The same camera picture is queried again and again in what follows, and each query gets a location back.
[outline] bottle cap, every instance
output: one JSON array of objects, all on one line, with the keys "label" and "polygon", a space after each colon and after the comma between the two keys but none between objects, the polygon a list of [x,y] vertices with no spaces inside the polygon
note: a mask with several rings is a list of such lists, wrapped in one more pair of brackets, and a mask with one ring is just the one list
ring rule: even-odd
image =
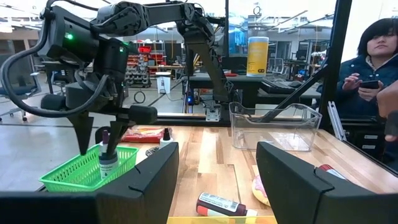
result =
[{"label": "bottle cap", "polygon": [[107,130],[102,131],[102,143],[103,144],[109,143],[109,133]]},{"label": "bottle cap", "polygon": [[255,216],[257,216],[257,211],[248,209],[246,212],[246,216],[247,217],[255,217]]},{"label": "bottle cap", "polygon": [[165,128],[163,132],[163,141],[169,141],[171,139],[169,129]]}]

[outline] green plastic basket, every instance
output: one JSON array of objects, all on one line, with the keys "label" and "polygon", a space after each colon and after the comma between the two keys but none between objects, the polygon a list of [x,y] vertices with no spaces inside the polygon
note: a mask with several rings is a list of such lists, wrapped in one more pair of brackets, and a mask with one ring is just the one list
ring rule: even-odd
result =
[{"label": "green plastic basket", "polygon": [[98,161],[99,144],[89,148],[85,156],[78,155],[42,176],[49,192],[91,192],[122,176],[136,165],[138,148],[118,146],[118,168],[101,179]]}]

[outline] food package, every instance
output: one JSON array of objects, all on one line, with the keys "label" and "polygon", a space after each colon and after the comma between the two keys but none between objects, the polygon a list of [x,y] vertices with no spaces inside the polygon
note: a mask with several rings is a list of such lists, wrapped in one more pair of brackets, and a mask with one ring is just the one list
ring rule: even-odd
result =
[{"label": "food package", "polygon": [[129,128],[122,142],[139,142],[139,143],[160,143],[163,137],[164,128]]}]

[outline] black hair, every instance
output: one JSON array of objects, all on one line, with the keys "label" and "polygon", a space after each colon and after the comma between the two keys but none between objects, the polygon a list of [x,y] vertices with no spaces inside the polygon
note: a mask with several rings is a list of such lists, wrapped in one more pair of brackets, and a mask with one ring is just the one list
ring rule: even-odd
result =
[{"label": "black hair", "polygon": [[368,42],[375,37],[389,35],[391,32],[393,35],[398,35],[398,19],[385,18],[374,22],[362,34],[358,45],[358,55],[369,55]]}]

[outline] dark jacket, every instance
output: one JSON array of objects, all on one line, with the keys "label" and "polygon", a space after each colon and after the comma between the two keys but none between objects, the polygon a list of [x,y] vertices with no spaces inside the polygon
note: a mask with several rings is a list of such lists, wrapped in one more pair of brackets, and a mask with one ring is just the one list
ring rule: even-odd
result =
[{"label": "dark jacket", "polygon": [[[365,56],[358,56],[343,62],[340,66],[335,96],[335,103],[340,117],[378,115],[376,98],[366,101],[359,96],[358,89],[348,91],[342,89],[344,79],[353,73],[358,73],[359,79],[362,81],[380,80],[385,88],[398,80],[398,55],[376,71],[366,63]],[[319,86],[317,91],[321,93],[322,86]]]}]

